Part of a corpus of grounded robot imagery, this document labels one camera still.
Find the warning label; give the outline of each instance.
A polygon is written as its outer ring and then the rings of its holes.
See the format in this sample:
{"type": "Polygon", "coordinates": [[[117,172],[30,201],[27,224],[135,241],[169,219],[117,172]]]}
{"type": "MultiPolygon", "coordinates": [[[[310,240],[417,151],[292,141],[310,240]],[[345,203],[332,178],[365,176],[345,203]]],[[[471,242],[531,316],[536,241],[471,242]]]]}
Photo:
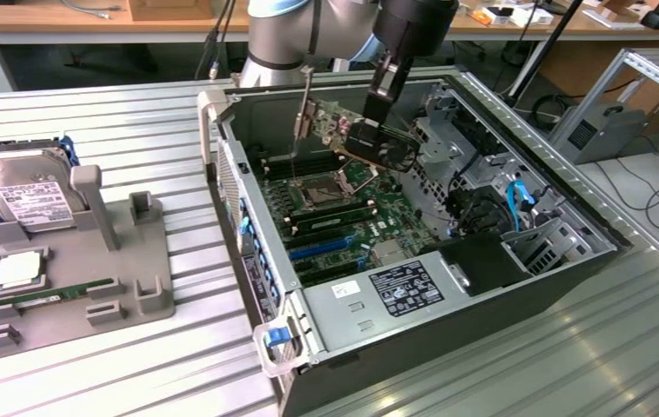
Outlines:
{"type": "Polygon", "coordinates": [[[0,187],[4,204],[23,226],[70,220],[72,210],[58,182],[0,187]]]}
{"type": "Polygon", "coordinates": [[[387,310],[395,317],[444,300],[420,261],[372,274],[371,279],[387,310]]]}

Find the motherboard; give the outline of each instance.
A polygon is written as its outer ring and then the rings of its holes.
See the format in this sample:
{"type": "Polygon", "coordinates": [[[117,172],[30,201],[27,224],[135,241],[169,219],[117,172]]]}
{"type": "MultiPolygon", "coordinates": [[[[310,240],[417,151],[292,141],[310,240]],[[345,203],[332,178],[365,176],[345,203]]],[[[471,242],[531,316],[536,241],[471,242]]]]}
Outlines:
{"type": "Polygon", "coordinates": [[[261,187],[305,286],[404,261],[435,242],[391,171],[337,154],[285,165],[264,164],[261,187]]]}

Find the power supply label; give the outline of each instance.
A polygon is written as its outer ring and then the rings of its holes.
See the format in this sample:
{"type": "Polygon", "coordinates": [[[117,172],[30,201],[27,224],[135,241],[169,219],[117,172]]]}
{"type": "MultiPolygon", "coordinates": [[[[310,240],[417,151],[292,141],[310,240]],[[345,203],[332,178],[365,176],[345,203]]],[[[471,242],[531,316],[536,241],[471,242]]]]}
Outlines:
{"type": "Polygon", "coordinates": [[[58,182],[0,187],[0,197],[23,226],[72,218],[72,210],[58,182]]]}
{"type": "Polygon", "coordinates": [[[444,300],[429,273],[420,261],[369,275],[387,311],[395,317],[444,300]]]}

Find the wooden table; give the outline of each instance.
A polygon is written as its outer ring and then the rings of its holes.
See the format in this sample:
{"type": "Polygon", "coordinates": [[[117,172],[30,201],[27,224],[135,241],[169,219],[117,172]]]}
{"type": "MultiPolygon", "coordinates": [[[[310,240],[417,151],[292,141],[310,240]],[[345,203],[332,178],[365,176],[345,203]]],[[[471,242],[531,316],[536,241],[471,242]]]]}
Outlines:
{"type": "MultiPolygon", "coordinates": [[[[87,7],[126,5],[126,0],[79,0],[87,7]]],[[[476,6],[479,0],[465,2],[476,6]]],[[[215,10],[223,2],[215,0],[215,10]]],[[[201,43],[215,19],[166,22],[134,22],[129,11],[114,11],[111,20],[70,10],[58,0],[19,0],[19,4],[0,6],[0,44],[74,44],[74,43],[201,43]]],[[[560,17],[552,25],[535,25],[523,37],[539,41],[535,52],[544,46],[560,17]]],[[[238,0],[226,36],[228,42],[248,41],[248,0],[238,0]]],[[[468,16],[453,19],[447,40],[514,41],[523,29],[514,24],[485,26],[468,16]]],[[[582,11],[576,13],[560,40],[564,41],[659,41],[659,30],[610,30],[582,11]]],[[[522,76],[532,60],[523,66],[522,76]]],[[[336,70],[345,70],[348,62],[338,60],[336,70]]],[[[519,77],[514,88],[523,77],[519,77]]],[[[0,55],[0,92],[16,90],[12,75],[0,55]]]]}

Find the hard drive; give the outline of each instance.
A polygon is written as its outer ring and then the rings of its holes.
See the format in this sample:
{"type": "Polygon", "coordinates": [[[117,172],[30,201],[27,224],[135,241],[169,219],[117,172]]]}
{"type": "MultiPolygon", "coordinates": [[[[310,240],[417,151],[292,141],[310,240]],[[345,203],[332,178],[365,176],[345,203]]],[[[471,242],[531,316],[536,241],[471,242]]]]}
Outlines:
{"type": "Polygon", "coordinates": [[[71,188],[72,163],[56,140],[0,145],[0,222],[20,222],[28,232],[74,226],[86,210],[71,188]]]}

